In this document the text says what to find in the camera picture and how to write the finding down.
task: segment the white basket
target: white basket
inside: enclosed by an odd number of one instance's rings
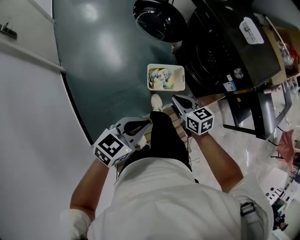
[[[154,89],[149,85],[149,70],[151,69],[163,69],[167,68],[173,75],[174,86],[173,89]],[[150,91],[183,91],[186,88],[186,80],[184,76],[184,67],[178,65],[166,65],[166,64],[149,64],[147,67],[147,86]]]

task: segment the dark green floor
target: dark green floor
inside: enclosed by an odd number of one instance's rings
[[[176,64],[171,44],[135,25],[135,0],[53,0],[60,60],[79,115],[94,142],[123,117],[151,111],[147,65]],[[174,92],[159,92],[164,105]],[[190,94],[188,86],[184,92]]]

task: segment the cable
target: cable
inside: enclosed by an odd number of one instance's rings
[[[196,160],[198,160],[198,159],[200,159],[199,157],[198,158],[196,158],[193,162],[196,162]],[[196,162],[196,163],[200,163],[200,161],[199,162]]]
[[[189,164],[189,166],[192,168],[192,161],[191,161],[191,157],[190,157],[190,155],[189,155],[189,149],[190,149],[190,147],[191,147],[191,141],[192,141],[192,138],[193,137],[188,137],[187,138],[187,153],[188,153],[188,164]]]
[[[220,98],[220,99],[218,99],[218,100],[216,100],[216,101],[214,101],[214,102],[212,102],[212,103],[210,103],[210,104],[208,104],[208,105],[206,105],[206,106],[209,107],[210,105],[213,105],[214,103],[216,103],[216,102],[222,100],[223,98],[225,98],[228,94],[229,94],[229,93],[227,93],[224,97],[222,97],[222,98]]]

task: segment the box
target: box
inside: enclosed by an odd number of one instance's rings
[[[281,57],[281,53],[280,53],[280,50],[279,50],[279,47],[277,44],[277,39],[275,38],[275,35],[274,35],[273,31],[270,29],[270,27],[263,26],[262,29],[266,33],[266,35],[274,49],[274,52],[277,56],[277,60],[279,62],[280,68],[281,68],[279,73],[277,73],[271,77],[271,83],[272,83],[272,86],[279,85],[279,84],[282,84],[286,80],[286,73],[285,73],[285,66],[284,66],[284,63],[283,63],[283,60]]]
[[[149,71],[152,69],[167,68],[173,75],[174,87],[172,89],[154,89],[149,84]],[[178,65],[166,65],[166,64],[149,64],[147,67],[147,86],[150,91],[183,91],[186,88],[186,81],[184,75],[184,67]]]
[[[282,29],[276,28],[278,33],[280,34],[283,41],[288,44],[293,50],[295,50],[298,54],[300,54],[300,32],[299,30],[294,29]],[[300,69],[299,59],[294,60],[292,70],[286,71],[287,78],[298,76]]]

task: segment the paper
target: paper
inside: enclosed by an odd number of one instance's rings
[[[233,78],[231,77],[230,74],[227,75],[227,79],[228,79],[229,81],[232,81],[232,80],[233,80]]]
[[[235,87],[233,81],[226,82],[226,83],[223,84],[223,86],[225,87],[225,89],[226,89],[227,92],[231,92],[231,91],[236,91],[237,90],[237,88]]]
[[[251,18],[244,17],[244,21],[242,21],[240,24],[240,30],[249,44],[254,45],[264,43],[259,30]]]

